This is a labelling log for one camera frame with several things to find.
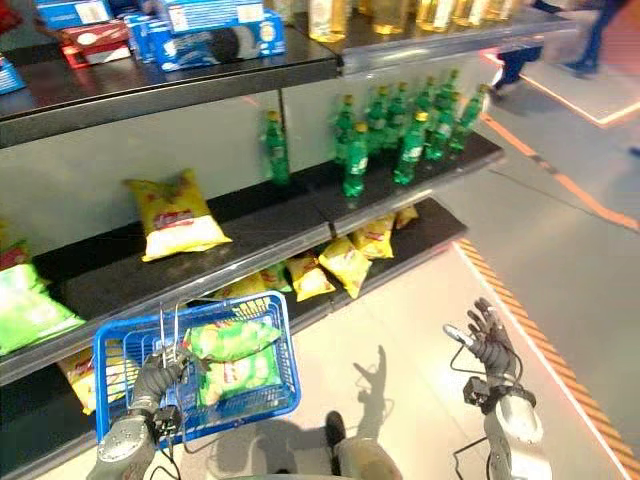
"orange floor stripe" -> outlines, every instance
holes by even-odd
[[[475,253],[475,248],[471,247],[468,239],[463,239],[458,243],[461,253],[464,253],[471,264],[476,268],[487,283],[495,285],[495,272]],[[516,322],[529,336],[533,344],[539,349],[539,353],[548,362],[550,368],[564,383],[567,390],[565,393],[570,395],[576,402],[576,408],[582,410],[581,414],[586,423],[590,422],[590,428],[596,437],[599,438],[600,444],[607,450],[607,453],[614,460],[615,465],[623,474],[624,478],[640,480],[640,463],[634,458],[631,448],[622,440],[620,433],[611,425],[609,418],[600,409],[598,403],[591,397],[587,388],[578,383],[577,377],[573,370],[567,365],[567,362],[558,354],[549,342],[547,337],[540,331],[537,324],[529,318],[526,310],[522,305],[513,298],[511,292],[506,288],[493,287],[496,294],[502,300],[505,307],[508,308]]]

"snack bag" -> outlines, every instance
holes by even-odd
[[[289,285],[284,275],[285,268],[284,262],[278,262],[260,272],[267,290],[278,290],[279,292],[291,291],[291,285]]]
[[[116,342],[109,345],[107,357],[107,398],[113,402],[125,394],[125,364],[122,362],[122,346]],[[127,383],[133,385],[138,368],[127,362]],[[91,415],[96,409],[96,379],[93,369],[93,351],[90,348],[74,353],[58,362],[58,367],[67,377],[71,388],[83,406],[82,412]]]
[[[222,287],[213,294],[214,300],[224,300],[226,298],[243,297],[245,295],[253,295],[260,292],[266,292],[268,289],[262,281],[260,272],[252,273],[248,277],[241,278],[237,282],[233,282],[226,287]]]
[[[185,346],[199,358],[235,362],[267,348],[280,330],[263,322],[224,322],[190,329]]]
[[[347,237],[340,237],[324,249],[320,265],[338,277],[351,298],[357,298],[371,262]]]
[[[353,244],[368,259],[393,258],[391,230],[395,214],[391,213],[359,228],[352,234]]]
[[[126,180],[133,192],[147,237],[143,262],[178,252],[202,252],[227,238],[211,216],[193,170],[182,172],[178,185]]]
[[[418,217],[419,217],[418,211],[416,210],[416,207],[414,207],[413,205],[410,205],[408,207],[403,208],[402,210],[399,210],[396,213],[396,230],[400,230],[406,227],[411,220],[414,220]]]
[[[280,383],[275,349],[270,347],[236,362],[212,363],[210,371],[200,377],[198,400],[214,405],[220,399]]]
[[[83,323],[49,298],[32,265],[0,272],[0,355]]]
[[[296,297],[298,302],[336,290],[329,283],[322,269],[318,267],[318,259],[313,255],[290,258],[286,263],[293,279],[293,289],[298,294]]]

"black shoe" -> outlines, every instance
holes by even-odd
[[[327,439],[327,446],[331,449],[331,475],[340,475],[340,460],[336,455],[335,447],[347,438],[347,430],[344,428],[342,415],[336,411],[327,414],[324,434]]]

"floor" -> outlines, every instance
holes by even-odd
[[[193,455],[177,448],[183,478],[233,478],[280,468],[328,474],[322,426],[331,410],[341,412],[350,436],[377,439],[404,478],[456,478],[451,454],[483,436],[483,417],[463,402],[467,375],[450,370],[457,346],[442,325],[465,328],[465,311],[480,296],[500,307],[469,261],[451,248],[300,332],[294,337],[302,386],[298,409],[287,417],[192,442],[189,447],[199,450]],[[523,383],[538,399],[543,448],[554,478],[620,478],[525,338],[501,312],[525,365]],[[383,356],[386,375],[380,368]],[[460,362],[461,368],[478,368],[470,355],[463,354]],[[371,373],[369,379],[361,368]],[[461,455],[466,480],[485,478],[487,453],[487,445],[480,444]],[[158,464],[166,464],[157,457]],[[40,480],[83,478],[94,461],[95,448]]]

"green glass bottle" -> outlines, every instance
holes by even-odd
[[[478,119],[480,112],[482,112],[484,98],[488,91],[489,87],[487,85],[479,85],[476,94],[465,105],[462,115],[453,127],[451,140],[449,140],[449,147],[454,152],[461,152],[464,150],[467,138],[471,132],[471,127]]]
[[[367,146],[369,155],[380,153],[384,142],[385,125],[387,118],[387,87],[378,88],[378,95],[373,100],[371,109],[367,113],[367,123],[369,124],[369,138]]]
[[[391,100],[387,111],[387,125],[383,147],[388,150],[398,148],[400,139],[404,136],[405,120],[407,116],[407,83],[398,84],[398,93]]]
[[[449,104],[451,103],[451,96],[456,89],[456,80],[458,79],[458,75],[459,71],[457,68],[451,70],[449,78],[440,86],[440,89],[436,94],[434,104],[435,107],[441,112],[449,108]]]
[[[276,185],[287,185],[289,183],[287,141],[280,126],[280,114],[275,110],[270,110],[267,114],[266,144],[271,164],[271,180]]]
[[[347,161],[349,143],[353,138],[353,126],[355,115],[353,114],[353,95],[345,95],[342,100],[342,109],[336,121],[336,156],[334,161],[338,165],[344,165]]]
[[[345,163],[342,191],[347,197],[357,197],[364,190],[364,172],[367,170],[367,124],[356,123],[356,133],[349,144],[349,154]]]
[[[444,150],[451,137],[451,132],[453,131],[453,125],[456,120],[453,106],[458,103],[458,92],[452,94],[451,100],[450,107],[439,113],[436,128],[431,134],[429,146],[425,154],[426,159],[431,162],[437,162],[442,159]]]
[[[432,76],[427,77],[427,83],[422,91],[416,97],[416,112],[429,112],[433,106],[435,98],[435,79]]]
[[[411,127],[404,137],[402,153],[393,171],[393,181],[400,185],[407,185],[413,180],[416,163],[420,161],[424,148],[424,129],[428,116],[426,112],[416,112]]]

